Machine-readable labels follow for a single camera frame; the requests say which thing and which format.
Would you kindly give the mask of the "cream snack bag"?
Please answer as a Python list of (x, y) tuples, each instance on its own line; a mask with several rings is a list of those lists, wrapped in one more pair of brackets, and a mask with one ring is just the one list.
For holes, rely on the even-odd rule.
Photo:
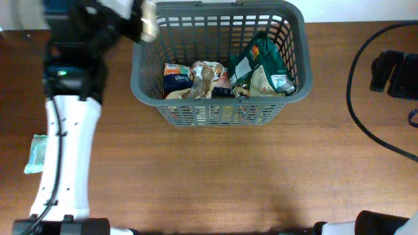
[(156, 22), (156, 4), (153, 1), (143, 1), (141, 10), (141, 40), (145, 42), (152, 42), (159, 34), (159, 26)]

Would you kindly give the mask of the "green tortilla wrap package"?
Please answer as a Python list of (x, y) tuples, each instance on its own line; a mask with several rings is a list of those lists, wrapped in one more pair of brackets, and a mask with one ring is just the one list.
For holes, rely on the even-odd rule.
[(259, 31), (227, 67), (235, 97), (286, 97), (296, 91), (278, 47)]

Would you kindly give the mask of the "teal snack bar wrapper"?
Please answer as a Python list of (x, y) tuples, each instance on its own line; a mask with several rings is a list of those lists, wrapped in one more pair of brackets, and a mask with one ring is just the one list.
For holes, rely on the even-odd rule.
[(33, 135), (29, 159), (24, 168), (25, 174), (36, 174), (43, 171), (47, 139), (46, 135)]

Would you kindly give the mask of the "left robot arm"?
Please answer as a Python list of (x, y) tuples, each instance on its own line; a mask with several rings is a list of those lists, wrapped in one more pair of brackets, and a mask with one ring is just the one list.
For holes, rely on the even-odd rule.
[(152, 1), (43, 1), (51, 29), (42, 62), (47, 145), (39, 190), (13, 234), (134, 234), (89, 215), (91, 148), (108, 70), (104, 56), (121, 37), (157, 35)]

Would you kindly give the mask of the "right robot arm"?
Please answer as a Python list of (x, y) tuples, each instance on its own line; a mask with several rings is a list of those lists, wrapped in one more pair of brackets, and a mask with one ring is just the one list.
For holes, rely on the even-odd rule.
[[(417, 99), (417, 54), (386, 50), (373, 60), (370, 90), (393, 98)], [(312, 234), (417, 234), (417, 215), (411, 218), (363, 210), (356, 220), (317, 222)]]

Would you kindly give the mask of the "grey plastic basket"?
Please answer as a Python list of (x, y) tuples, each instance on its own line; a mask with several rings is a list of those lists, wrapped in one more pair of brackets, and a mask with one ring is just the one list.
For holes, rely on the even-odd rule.
[[(177, 126), (262, 125), (312, 89), (308, 41), (301, 11), (287, 1), (160, 1), (158, 37), (133, 48), (131, 90)], [(227, 65), (260, 31), (277, 46), (296, 91), (288, 97), (166, 99), (165, 64), (217, 61)]]

